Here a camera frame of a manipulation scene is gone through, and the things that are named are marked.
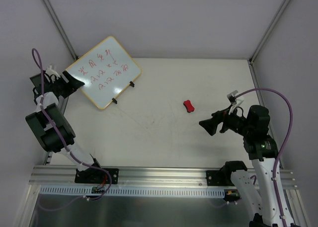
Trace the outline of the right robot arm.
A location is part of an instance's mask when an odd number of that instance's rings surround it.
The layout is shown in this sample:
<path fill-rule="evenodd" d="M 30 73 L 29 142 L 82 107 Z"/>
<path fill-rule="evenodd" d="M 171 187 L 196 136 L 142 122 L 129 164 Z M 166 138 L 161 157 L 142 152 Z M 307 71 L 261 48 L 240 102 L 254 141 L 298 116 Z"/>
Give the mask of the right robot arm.
<path fill-rule="evenodd" d="M 231 130 L 243 137 L 243 146 L 255 171 L 258 187 L 251 182 L 243 161 L 227 161 L 207 182 L 233 185 L 250 215 L 251 227 L 294 227 L 281 183 L 278 148 L 268 134 L 269 111 L 260 105 L 250 107 L 246 117 L 239 116 L 236 108 L 228 107 L 199 122 L 210 136 Z"/>

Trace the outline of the yellow framed whiteboard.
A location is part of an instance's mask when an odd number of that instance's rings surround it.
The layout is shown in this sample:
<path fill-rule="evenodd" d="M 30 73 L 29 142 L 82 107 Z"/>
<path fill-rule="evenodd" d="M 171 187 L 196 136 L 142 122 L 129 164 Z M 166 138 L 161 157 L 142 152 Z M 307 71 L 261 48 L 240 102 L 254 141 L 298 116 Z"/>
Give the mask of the yellow framed whiteboard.
<path fill-rule="evenodd" d="M 142 73 L 113 36 L 105 38 L 66 71 L 84 83 L 81 91 L 100 110 L 113 102 Z"/>

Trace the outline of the red bone-shaped eraser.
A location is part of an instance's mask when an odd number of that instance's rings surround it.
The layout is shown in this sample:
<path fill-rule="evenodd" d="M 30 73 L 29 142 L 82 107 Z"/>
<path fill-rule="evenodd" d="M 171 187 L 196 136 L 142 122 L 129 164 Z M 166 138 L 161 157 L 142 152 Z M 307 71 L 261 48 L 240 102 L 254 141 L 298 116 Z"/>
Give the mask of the red bone-shaped eraser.
<path fill-rule="evenodd" d="M 187 111 L 188 113 L 192 113 L 192 112 L 195 111 L 195 108 L 194 108 L 194 106 L 192 105 L 192 103 L 191 103 L 190 100 L 184 101 L 184 102 L 183 102 L 183 105 L 184 105 L 184 107 L 186 108 L 186 111 Z"/>

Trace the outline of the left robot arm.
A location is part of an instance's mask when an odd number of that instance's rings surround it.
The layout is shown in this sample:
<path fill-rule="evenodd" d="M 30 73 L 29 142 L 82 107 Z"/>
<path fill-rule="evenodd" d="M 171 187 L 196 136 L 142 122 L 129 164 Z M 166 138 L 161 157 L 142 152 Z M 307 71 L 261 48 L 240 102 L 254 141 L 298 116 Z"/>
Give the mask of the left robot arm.
<path fill-rule="evenodd" d="M 59 153 L 76 166 L 76 183 L 98 183 L 107 179 L 98 161 L 85 152 L 75 141 L 75 133 L 59 108 L 59 98 L 67 98 L 84 82 L 75 79 L 67 71 L 63 75 L 39 73 L 30 78 L 34 85 L 36 110 L 25 120 L 40 146 L 47 152 Z"/>

